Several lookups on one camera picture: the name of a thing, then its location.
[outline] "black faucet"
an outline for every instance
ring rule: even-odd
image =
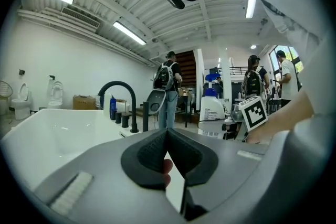
[[[111,82],[108,82],[106,83],[99,91],[98,93],[98,96],[102,97],[106,90],[112,86],[123,86],[125,87],[126,89],[128,89],[128,91],[130,92],[131,94],[131,98],[132,98],[132,129],[131,129],[131,133],[137,133],[139,130],[138,130],[138,126],[137,126],[137,117],[136,117],[136,106],[137,106],[137,101],[135,99],[135,93],[133,91],[133,89],[131,88],[131,86],[129,86],[127,83],[125,82],[122,82],[122,81],[111,81]]]

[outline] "toilet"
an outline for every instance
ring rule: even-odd
[[[28,85],[23,83],[18,90],[17,99],[12,99],[12,107],[15,109],[15,119],[23,120],[30,116],[30,104],[32,103]]]
[[[51,87],[49,109],[60,109],[63,104],[63,84],[59,81],[54,82]]]

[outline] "ceiling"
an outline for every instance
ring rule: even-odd
[[[21,9],[34,12],[26,19],[34,20],[34,16],[44,11],[44,20],[39,17],[35,21],[62,27],[46,19],[46,16],[52,16],[46,9],[60,12],[68,4],[59,0],[21,0],[21,3]],[[179,10],[166,0],[74,0],[73,3],[74,8],[95,16],[100,22],[95,34],[103,38],[104,46],[119,48],[120,53],[130,51],[129,57],[139,58],[147,65],[160,61],[160,57],[170,50],[182,52],[211,46],[218,37],[230,38],[233,46],[235,38],[239,37],[236,43],[247,48],[254,38],[265,40],[272,33],[273,25],[263,31],[265,25],[261,21],[267,15],[262,3],[257,1],[252,19],[245,18],[246,5],[247,0],[204,0],[185,2],[186,8]],[[147,44],[141,46],[114,28],[112,25],[117,20]],[[262,37],[259,36],[261,31],[266,32]]]

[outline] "white sink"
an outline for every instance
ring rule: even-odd
[[[87,149],[131,135],[102,110],[43,109],[9,131],[0,146],[17,180],[34,190]]]

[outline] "air vent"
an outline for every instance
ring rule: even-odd
[[[83,15],[82,13],[76,12],[70,8],[64,7],[62,13],[67,14],[71,17],[76,18],[76,21],[84,22],[85,24],[91,25],[94,28],[98,28],[100,23],[96,20],[89,18],[88,16]]]

